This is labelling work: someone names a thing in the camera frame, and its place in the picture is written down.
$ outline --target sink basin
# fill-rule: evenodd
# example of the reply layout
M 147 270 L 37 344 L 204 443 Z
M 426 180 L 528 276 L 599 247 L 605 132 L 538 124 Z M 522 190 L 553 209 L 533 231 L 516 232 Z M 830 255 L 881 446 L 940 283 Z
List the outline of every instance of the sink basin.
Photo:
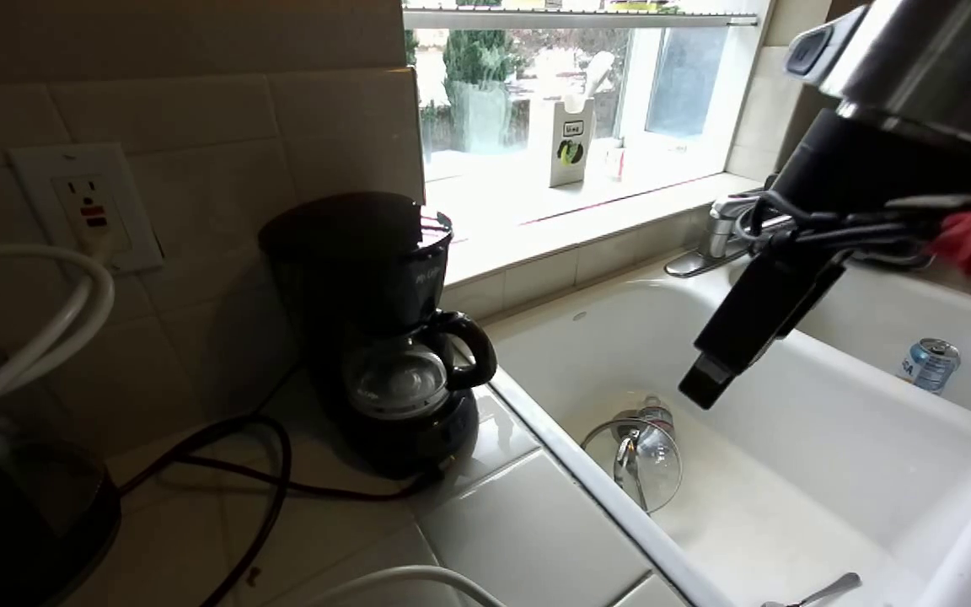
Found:
M 676 380 L 726 289 L 729 270 L 605 283 L 494 323 L 493 337 L 565 463 L 585 458 L 574 443 L 644 396 L 672 408 L 676 494 L 637 514 L 665 540 L 626 531 L 646 553 L 668 551 L 665 575 L 689 596 L 711 582 L 722 603 L 787 599 L 857 571 L 862 588 L 839 603 L 971 603 L 971 412 L 799 331 L 700 412 Z M 583 485 L 617 503 L 602 473 Z
M 959 367 L 940 396 L 971 408 L 971 295 L 850 265 L 799 327 L 896 378 L 912 342 L 950 342 L 959 351 Z

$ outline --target kitchen counter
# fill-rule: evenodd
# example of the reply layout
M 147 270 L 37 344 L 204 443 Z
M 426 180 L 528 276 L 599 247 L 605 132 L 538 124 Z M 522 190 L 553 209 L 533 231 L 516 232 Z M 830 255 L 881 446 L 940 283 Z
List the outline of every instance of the kitchen counter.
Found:
M 668 607 L 685 603 L 605 514 L 522 430 L 493 387 L 477 387 L 477 439 L 441 485 L 395 503 L 290 495 L 283 516 L 230 603 L 303 603 L 351 578 L 401 566 L 451 566 L 509 607 Z M 330 430 L 294 378 L 274 414 L 294 436 L 294 480 L 390 494 L 351 468 Z M 120 483 L 173 443 L 112 463 Z M 259 436 L 237 436 L 204 454 L 268 464 Z M 200 603 L 253 540 L 268 488 L 210 468 L 176 464 L 123 503 L 120 532 L 66 599 L 70 607 Z M 390 582 L 339 607 L 459 607 L 441 582 Z

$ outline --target coffee maker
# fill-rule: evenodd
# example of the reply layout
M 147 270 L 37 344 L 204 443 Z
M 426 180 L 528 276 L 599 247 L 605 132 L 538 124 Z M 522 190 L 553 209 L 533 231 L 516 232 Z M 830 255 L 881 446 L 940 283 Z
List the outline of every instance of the coffee maker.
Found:
M 259 231 L 317 399 L 351 454 L 381 474 L 451 463 L 475 436 L 487 337 L 441 309 L 451 222 L 403 195 L 342 192 Z

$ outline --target electrical outlet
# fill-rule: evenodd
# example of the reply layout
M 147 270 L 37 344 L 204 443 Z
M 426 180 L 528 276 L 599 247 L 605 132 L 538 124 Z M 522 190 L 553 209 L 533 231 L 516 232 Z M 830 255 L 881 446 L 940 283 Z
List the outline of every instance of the electrical outlet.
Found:
M 120 273 L 161 265 L 161 249 L 120 145 L 10 149 L 51 242 L 103 249 Z

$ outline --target white cable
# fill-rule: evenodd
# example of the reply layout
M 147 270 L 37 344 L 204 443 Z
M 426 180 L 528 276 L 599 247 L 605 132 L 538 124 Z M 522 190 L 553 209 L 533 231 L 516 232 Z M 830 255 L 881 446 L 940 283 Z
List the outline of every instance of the white cable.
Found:
M 70 289 L 66 304 L 0 363 L 0 396 L 5 396 L 63 363 L 103 327 L 113 304 L 113 280 L 101 264 L 74 249 L 0 247 L 0 255 L 46 255 L 85 270 L 85 280 Z
M 390 566 L 390 571 L 375 571 L 375 575 L 364 575 L 364 578 L 355 578 L 328 593 L 317 593 L 317 596 L 305 596 L 305 607 L 311 603 L 330 603 L 336 596 L 347 596 L 347 593 L 359 593 L 375 582 L 395 582 L 395 579 L 437 579 L 437 582 L 449 582 L 456 588 L 459 593 L 477 599 L 482 607 L 503 607 L 484 588 L 477 588 L 475 579 L 449 571 L 449 566 Z

